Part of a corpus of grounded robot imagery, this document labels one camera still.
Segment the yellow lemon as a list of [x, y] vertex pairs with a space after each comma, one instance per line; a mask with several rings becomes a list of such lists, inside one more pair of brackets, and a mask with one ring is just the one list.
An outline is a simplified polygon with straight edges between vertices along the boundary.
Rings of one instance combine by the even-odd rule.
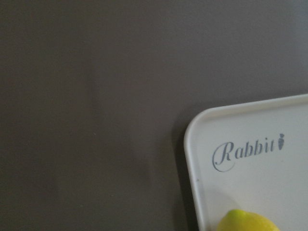
[[230, 210], [218, 223], [217, 231], [279, 231], [268, 218], [240, 209]]

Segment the white rabbit tray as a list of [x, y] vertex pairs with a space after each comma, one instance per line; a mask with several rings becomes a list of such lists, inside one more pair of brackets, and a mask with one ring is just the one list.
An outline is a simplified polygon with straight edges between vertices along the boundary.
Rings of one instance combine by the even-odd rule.
[[308, 96], [207, 109], [188, 125], [184, 150], [201, 231], [232, 209], [282, 231], [308, 228]]

